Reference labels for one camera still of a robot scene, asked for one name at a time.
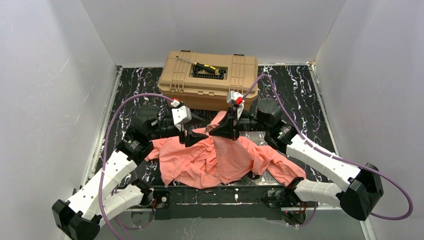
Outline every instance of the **screwdriver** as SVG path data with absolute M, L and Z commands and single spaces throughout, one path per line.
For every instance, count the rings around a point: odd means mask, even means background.
M 193 65 L 195 65 L 195 66 L 197 66 L 197 67 L 199 67 L 199 68 L 201 68 L 203 70 L 205 70 L 206 72 L 208 72 L 210 74 L 217 74 L 217 72 L 218 72 L 218 70 L 215 67 L 213 67 L 213 66 L 201 64 L 201 63 L 198 63 L 198 62 L 192 62 L 192 61 L 187 60 L 185 58 L 182 58 L 180 56 L 175 56 L 175 57 L 177 57 L 177 58 L 179 58 L 181 60 L 184 60 L 186 62 L 189 62 L 189 63 L 191 63 L 191 64 L 193 64 Z

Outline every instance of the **black marble surface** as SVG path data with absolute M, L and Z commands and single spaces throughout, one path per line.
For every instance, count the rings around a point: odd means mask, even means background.
M 158 93 L 158 80 L 161 76 L 162 68 L 124 68 L 122 76 L 117 88 L 114 104 L 110 117 L 115 113 L 119 105 L 127 98 L 140 93 Z M 306 65 L 272 65 L 259 66 L 258 75 L 266 73 L 273 79 L 273 84 L 276 86 L 279 97 L 284 103 L 284 106 L 291 114 L 292 118 L 297 122 L 301 131 L 315 143 L 323 146 L 327 150 L 334 152 L 334 146 L 326 125 L 323 111 L 321 109 L 312 77 L 309 68 Z M 269 82 L 260 81 L 258 98 L 273 98 L 271 85 Z M 256 111 L 257 101 L 253 102 L 250 111 Z M 110 156 L 116 144 L 121 141 L 127 127 L 131 123 L 131 116 L 145 105 L 155 105 L 159 109 L 159 115 L 169 112 L 165 100 L 158 97 L 139 98 L 127 104 L 124 110 L 120 113 L 119 118 L 113 124 L 111 135 L 109 136 L 109 146 L 107 154 Z M 192 113 L 206 120 L 197 128 L 205 127 L 216 116 L 216 111 L 196 110 L 192 109 Z M 286 122 L 289 122 L 286 116 L 283 116 Z M 265 145 L 263 132 L 246 132 L 246 137 L 254 141 L 258 145 Z M 102 166 L 102 154 L 97 163 L 96 170 Z M 306 172 L 306 177 L 313 181 L 328 182 L 329 180 L 312 167 L 305 165 L 303 162 L 289 157 L 294 163 L 302 167 Z M 161 173 L 159 170 L 159 160 L 143 162 L 133 172 L 131 172 L 120 184 L 121 187 L 132 182 L 137 178 L 142 178 L 150 182 L 153 186 L 163 186 Z M 173 185 L 183 185 L 180 182 L 174 181 Z M 248 173 L 239 181 L 230 183 L 235 186 L 254 186 L 254 185 L 278 185 L 278 182 L 268 173 L 261 176 Z

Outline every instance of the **floor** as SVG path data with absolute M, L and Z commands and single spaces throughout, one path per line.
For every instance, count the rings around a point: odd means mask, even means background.
M 133 216 L 132 222 L 146 224 L 147 216 L 143 215 Z M 132 226 L 129 212 L 120 218 Z M 125 238 L 115 221 L 112 224 Z M 314 220 L 299 229 L 264 218 L 184 218 L 156 220 L 128 233 L 133 240 L 366 240 L 360 222 L 342 210 L 318 210 Z M 96 240 L 116 240 L 116 237 L 104 226 Z
M 161 76 L 162 68 L 124 68 L 120 77 L 120 82 L 116 91 L 112 107 L 112 116 L 115 110 L 130 96 L 139 93 L 160 93 L 157 87 L 158 79 Z M 334 152 L 331 135 L 327 127 L 323 110 L 315 90 L 312 76 L 306 65 L 273 65 L 259 66 L 258 75 L 267 73 L 271 76 L 284 105 L 294 117 L 298 126 L 304 134 L 317 144 L 329 151 Z M 258 99 L 272 97 L 270 85 L 267 82 L 259 82 Z M 168 111 L 167 104 L 158 98 L 138 99 L 128 104 L 119 115 L 119 119 L 112 127 L 112 134 L 109 142 L 115 145 L 122 139 L 128 125 L 130 117 L 141 106 L 153 104 L 158 107 L 160 114 Z M 257 101 L 250 108 L 255 111 Z M 204 118 L 209 123 L 217 112 L 205 110 L 192 110 L 196 115 Z M 248 133 L 246 137 L 258 145 L 264 145 L 262 133 Z M 107 149 L 108 154 L 112 153 L 114 145 Z M 308 179 L 313 181 L 328 182 L 329 180 L 303 162 L 289 158 L 294 163 L 301 166 Z M 96 166 L 98 171 L 101 168 L 102 159 Z M 144 162 L 134 172 L 130 173 L 120 184 L 125 186 L 136 178 L 143 178 L 154 186 L 163 186 L 158 166 L 159 161 Z M 234 186 L 275 186 L 278 183 L 266 172 L 262 176 L 247 174 L 237 182 L 231 183 Z M 150 213 L 124 212 L 120 215 L 122 221 L 131 226 L 144 225 L 147 223 Z M 113 223 L 122 236 L 123 232 Z M 155 220 L 148 227 L 142 230 L 130 230 L 132 239 L 150 240 L 273 240 L 273 239 L 328 239 L 328 240 L 362 240 L 364 238 L 359 221 L 349 217 L 342 210 L 318 210 L 315 219 L 301 229 L 286 226 L 283 221 L 267 220 L 266 218 L 180 218 L 170 220 Z M 107 227 L 103 227 L 96 239 L 113 240 L 115 237 Z

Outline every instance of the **red button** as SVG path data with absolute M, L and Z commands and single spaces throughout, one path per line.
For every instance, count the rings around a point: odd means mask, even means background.
M 242 102 L 243 102 L 243 99 L 242 99 L 242 97 L 241 97 L 241 96 L 239 96 L 239 97 L 237 98 L 237 100 L 235 100 L 235 103 L 236 103 L 237 105 L 240 105 Z

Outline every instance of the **white joint casing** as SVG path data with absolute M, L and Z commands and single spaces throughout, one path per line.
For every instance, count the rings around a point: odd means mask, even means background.
M 122 191 L 106 198 L 103 201 L 104 212 L 108 219 L 113 219 L 123 211 L 142 202 L 143 193 L 141 189 L 134 185 L 128 185 Z M 100 227 L 105 224 L 104 218 L 100 220 Z
M 333 182 L 319 182 L 302 180 L 297 184 L 294 193 L 302 202 L 318 202 L 330 204 L 332 206 L 340 207 L 340 200 L 336 194 L 341 193 L 342 190 Z
M 123 152 L 113 152 L 106 164 L 104 171 L 102 196 L 105 199 L 126 175 L 136 169 L 134 161 L 128 161 L 128 156 Z M 98 214 L 99 209 L 99 184 L 102 170 L 98 171 L 77 193 L 68 198 L 69 207 L 74 212 L 81 211 L 82 217 L 91 220 Z
M 230 105 L 237 104 L 237 99 L 242 98 L 243 95 L 238 91 L 229 91 L 226 95 L 226 102 Z M 240 104 L 238 104 L 237 108 L 237 119 L 242 115 L 243 109 L 245 108 L 245 101 L 243 100 Z
M 321 174 L 327 176 L 327 178 L 337 184 L 337 186 L 343 191 L 346 191 L 350 185 L 348 179 L 355 178 L 361 171 L 356 166 L 346 164 L 317 152 L 312 149 L 312 147 L 305 144 L 305 141 L 298 134 L 293 137 L 291 141 L 292 144 L 287 145 L 287 155 L 313 167 Z M 319 148 L 329 154 L 332 154 L 325 148 L 313 143 L 311 140 L 308 139 L 308 141 L 310 141 L 315 148 Z
M 182 126 L 192 120 L 190 108 L 187 106 L 180 106 L 179 108 L 172 108 L 171 110 L 173 124 L 181 131 Z
M 178 100 L 176 100 L 176 99 L 174 99 L 174 100 L 171 102 L 171 106 L 173 106 L 174 108 L 178 107 L 178 105 L 180 105 L 180 102 L 179 102 Z

